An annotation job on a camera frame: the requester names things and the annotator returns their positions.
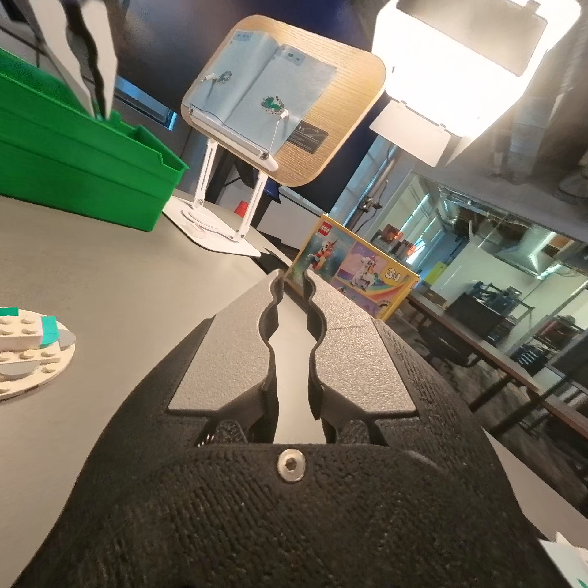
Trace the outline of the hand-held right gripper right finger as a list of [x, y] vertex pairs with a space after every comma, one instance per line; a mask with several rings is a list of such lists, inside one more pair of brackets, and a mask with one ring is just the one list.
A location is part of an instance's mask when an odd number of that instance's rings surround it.
[[327, 442], [361, 422], [368, 442], [379, 442], [376, 421], [413, 418], [414, 401], [376, 320], [311, 270], [305, 271], [309, 356], [308, 400]]

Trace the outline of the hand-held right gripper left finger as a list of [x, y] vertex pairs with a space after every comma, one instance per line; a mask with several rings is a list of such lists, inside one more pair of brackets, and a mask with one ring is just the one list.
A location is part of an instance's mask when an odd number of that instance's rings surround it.
[[274, 270], [219, 311], [168, 410], [237, 421], [249, 437], [274, 437], [279, 416], [275, 352], [283, 271]]

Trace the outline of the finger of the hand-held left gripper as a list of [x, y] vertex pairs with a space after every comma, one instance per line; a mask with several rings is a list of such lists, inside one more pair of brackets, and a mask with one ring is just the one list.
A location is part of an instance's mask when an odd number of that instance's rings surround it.
[[85, 26], [89, 33], [89, 64], [100, 115], [103, 119], [109, 119], [114, 100], [118, 59], [104, 1], [85, 1]]
[[92, 94], [84, 83], [79, 60], [68, 41], [70, 20], [62, 2], [28, 1], [28, 22], [78, 102], [90, 116], [96, 116]]

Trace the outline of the green plastic bin stack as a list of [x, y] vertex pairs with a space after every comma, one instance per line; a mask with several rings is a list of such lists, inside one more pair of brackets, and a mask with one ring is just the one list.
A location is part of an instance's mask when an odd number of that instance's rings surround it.
[[1, 49], [1, 195], [150, 232], [187, 168], [145, 127], [94, 119]]

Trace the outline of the light blue instruction booklet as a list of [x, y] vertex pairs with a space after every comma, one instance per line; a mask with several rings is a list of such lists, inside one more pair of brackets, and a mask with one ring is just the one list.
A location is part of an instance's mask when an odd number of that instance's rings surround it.
[[183, 105], [193, 118], [226, 129], [245, 149], [274, 156], [336, 73], [334, 65], [268, 33], [238, 30]]

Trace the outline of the round white lego model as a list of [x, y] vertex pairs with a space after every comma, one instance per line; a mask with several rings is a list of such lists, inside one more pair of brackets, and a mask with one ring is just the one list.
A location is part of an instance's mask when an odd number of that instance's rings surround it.
[[57, 378], [70, 365], [76, 341], [55, 316], [1, 306], [1, 401]]

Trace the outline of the yellow lego box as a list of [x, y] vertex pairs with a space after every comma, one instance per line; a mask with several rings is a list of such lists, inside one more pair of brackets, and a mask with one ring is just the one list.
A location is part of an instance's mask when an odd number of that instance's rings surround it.
[[331, 217], [319, 217], [285, 280], [303, 294], [303, 276], [311, 271], [372, 318], [386, 321], [405, 301], [420, 277]]

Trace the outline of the black office chair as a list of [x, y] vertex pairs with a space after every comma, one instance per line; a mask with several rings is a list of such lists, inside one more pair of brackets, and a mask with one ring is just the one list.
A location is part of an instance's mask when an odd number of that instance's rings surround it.
[[429, 364], [437, 357], [446, 365], [471, 368], [481, 359], [473, 347], [442, 324], [423, 321], [417, 327], [417, 332], [428, 349], [424, 359]]

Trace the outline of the wooden book stand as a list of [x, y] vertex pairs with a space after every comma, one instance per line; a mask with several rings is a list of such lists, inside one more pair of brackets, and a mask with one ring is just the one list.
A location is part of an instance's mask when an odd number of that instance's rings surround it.
[[[212, 128], [212, 123], [193, 118], [183, 105], [185, 96], [182, 99], [182, 118], [206, 136], [206, 151], [195, 195], [185, 199], [171, 196], [164, 206], [163, 214], [191, 242], [204, 249], [259, 258], [260, 251], [246, 240], [246, 236], [268, 179], [286, 187], [299, 187], [314, 180], [380, 98], [386, 69], [383, 61], [368, 51], [276, 19], [253, 15], [242, 19], [230, 30], [187, 92], [238, 30], [268, 33], [278, 43], [297, 47], [337, 68], [329, 87], [274, 156], [263, 156], [258, 151], [245, 149], [241, 142], [229, 137], [226, 129]], [[258, 171], [246, 215], [236, 229], [232, 229], [207, 208], [204, 200], [219, 147]]]

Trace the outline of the white paper leaflets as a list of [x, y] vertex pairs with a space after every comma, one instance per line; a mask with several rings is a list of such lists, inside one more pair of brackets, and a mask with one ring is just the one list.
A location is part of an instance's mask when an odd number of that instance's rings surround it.
[[587, 587], [587, 548], [573, 545], [559, 532], [554, 541], [539, 543], [570, 587]]

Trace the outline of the bright studio light panel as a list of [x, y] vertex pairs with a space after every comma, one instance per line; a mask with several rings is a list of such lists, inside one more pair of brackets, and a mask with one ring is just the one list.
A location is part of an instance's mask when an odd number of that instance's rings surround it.
[[370, 129], [448, 165], [518, 102], [580, 13], [577, 1], [387, 2], [371, 51], [390, 100]]

